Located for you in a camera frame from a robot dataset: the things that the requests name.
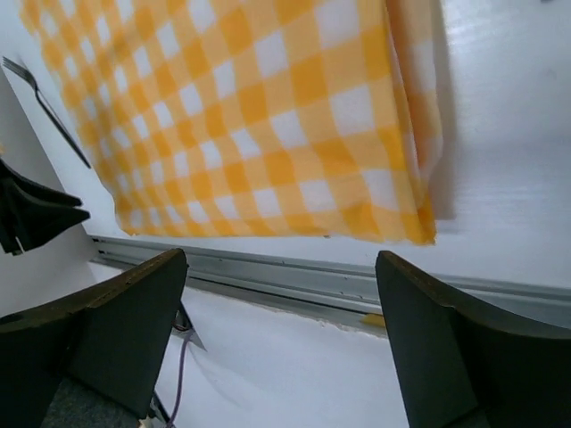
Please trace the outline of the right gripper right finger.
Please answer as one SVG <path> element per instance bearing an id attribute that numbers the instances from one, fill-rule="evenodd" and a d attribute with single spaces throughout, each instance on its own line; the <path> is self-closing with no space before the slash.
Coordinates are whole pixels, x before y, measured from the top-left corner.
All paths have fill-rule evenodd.
<path id="1" fill-rule="evenodd" d="M 570 332 L 462 292 L 390 251 L 379 299 L 411 427 L 568 427 Z"/>

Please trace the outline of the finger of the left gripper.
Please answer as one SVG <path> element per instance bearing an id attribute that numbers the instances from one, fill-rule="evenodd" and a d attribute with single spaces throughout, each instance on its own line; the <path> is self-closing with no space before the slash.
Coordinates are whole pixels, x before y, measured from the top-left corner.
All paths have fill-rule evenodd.
<path id="1" fill-rule="evenodd" d="M 39 208 L 78 208 L 82 201 L 73 195 L 34 182 L 1 160 L 1 186 L 20 205 Z"/>
<path id="2" fill-rule="evenodd" d="M 1 198 L 1 248 L 14 256 L 34 250 L 88 220 L 79 208 L 39 208 L 20 205 L 10 195 Z"/>

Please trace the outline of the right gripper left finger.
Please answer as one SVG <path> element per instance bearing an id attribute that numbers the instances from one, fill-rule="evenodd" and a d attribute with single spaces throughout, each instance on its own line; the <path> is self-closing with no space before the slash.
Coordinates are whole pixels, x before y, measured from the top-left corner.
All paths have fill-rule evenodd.
<path id="1" fill-rule="evenodd" d="M 186 281 L 165 251 L 109 280 L 1 319 L 1 425 L 39 427 L 69 388 L 120 421 L 147 416 Z"/>

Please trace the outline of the black fork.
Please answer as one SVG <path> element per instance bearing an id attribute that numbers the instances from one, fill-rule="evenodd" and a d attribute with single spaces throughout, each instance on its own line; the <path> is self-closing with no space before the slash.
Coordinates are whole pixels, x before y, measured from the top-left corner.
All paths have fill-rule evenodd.
<path id="1" fill-rule="evenodd" d="M 81 151 L 81 149 L 79 148 L 79 145 L 75 142 L 75 140 L 71 136 L 71 133 L 63 125 L 60 118 L 54 112 L 54 109 L 52 108 L 52 106 L 44 98 L 44 96 L 43 96 L 43 94 L 39 88 L 39 85 L 37 83 L 37 80 L 35 79 L 33 74 L 28 69 L 26 69 L 25 67 L 23 67 L 20 64 L 10 60 L 9 58 L 7 58 L 5 56 L 3 57 L 2 64 L 7 70 L 10 70 L 15 75 L 17 75 L 19 78 L 21 78 L 22 80 L 24 80 L 26 83 L 28 83 L 30 85 L 30 87 L 34 91 L 34 95 L 35 95 L 35 98 L 36 98 L 38 104 L 40 105 L 40 107 L 42 108 L 42 110 L 44 111 L 46 116 L 51 120 L 53 125 L 56 127 L 58 132 L 61 134 L 63 139 L 68 144 L 68 146 L 72 149 L 72 151 L 75 152 L 75 154 L 79 157 L 81 162 L 88 169 L 91 169 L 91 165 L 90 165 L 87 157 Z"/>

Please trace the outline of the yellow white checkered cloth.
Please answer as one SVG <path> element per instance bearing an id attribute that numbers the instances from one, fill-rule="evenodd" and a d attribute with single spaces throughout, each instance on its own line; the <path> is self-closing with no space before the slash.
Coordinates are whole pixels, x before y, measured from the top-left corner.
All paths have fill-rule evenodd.
<path id="1" fill-rule="evenodd" d="M 429 1 L 21 1 L 119 227 L 431 244 Z"/>

